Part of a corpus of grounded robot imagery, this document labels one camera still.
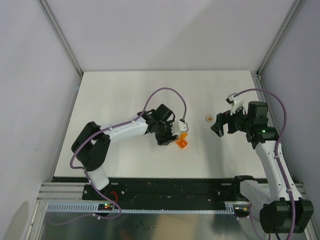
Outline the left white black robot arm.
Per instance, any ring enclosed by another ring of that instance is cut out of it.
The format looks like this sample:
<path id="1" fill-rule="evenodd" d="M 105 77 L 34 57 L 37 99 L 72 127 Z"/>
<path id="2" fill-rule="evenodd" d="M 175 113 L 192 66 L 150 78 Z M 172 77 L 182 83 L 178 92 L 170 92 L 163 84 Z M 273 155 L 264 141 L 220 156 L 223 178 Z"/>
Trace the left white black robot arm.
<path id="1" fill-rule="evenodd" d="M 139 112 L 126 122 L 108 126 L 105 131 L 94 121 L 87 123 L 72 144 L 71 151 L 94 185 L 94 195 L 104 200 L 111 194 L 110 180 L 103 165 L 113 144 L 131 137 L 154 134 L 159 146 L 167 146 L 178 139 L 172 130 L 175 117 L 172 110 L 161 104 L 157 109 Z"/>

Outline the orange pill organizer box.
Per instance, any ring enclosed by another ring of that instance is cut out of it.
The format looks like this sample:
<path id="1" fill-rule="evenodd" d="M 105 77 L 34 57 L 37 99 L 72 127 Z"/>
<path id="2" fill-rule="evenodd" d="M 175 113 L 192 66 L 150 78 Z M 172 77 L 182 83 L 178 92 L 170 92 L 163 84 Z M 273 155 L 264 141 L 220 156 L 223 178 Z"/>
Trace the orange pill organizer box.
<path id="1" fill-rule="evenodd" d="M 175 143 L 181 148 L 181 149 L 184 149 L 187 145 L 188 145 L 188 142 L 186 140 L 188 136 L 188 133 L 187 132 L 183 132 L 179 135 L 178 139 L 175 141 Z"/>

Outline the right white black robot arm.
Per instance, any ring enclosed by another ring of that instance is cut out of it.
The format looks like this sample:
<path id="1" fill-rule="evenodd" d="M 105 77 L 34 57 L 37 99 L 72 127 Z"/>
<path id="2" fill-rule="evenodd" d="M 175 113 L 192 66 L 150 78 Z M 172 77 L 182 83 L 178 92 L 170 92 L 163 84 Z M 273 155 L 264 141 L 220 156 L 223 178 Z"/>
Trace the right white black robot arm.
<path id="1" fill-rule="evenodd" d="M 295 186 L 282 154 L 276 128 L 268 125 L 268 105 L 262 101 L 251 101 L 247 111 L 243 103 L 233 104 L 230 110 L 218 113 L 211 126 L 219 137 L 243 132 L 247 141 L 259 157 L 268 183 L 262 188 L 258 181 L 248 175 L 236 176 L 237 184 L 231 187 L 232 197 L 238 201 L 247 198 L 259 211 L 262 229 L 267 234 L 299 234 L 307 227 L 314 206 L 303 199 Z"/>

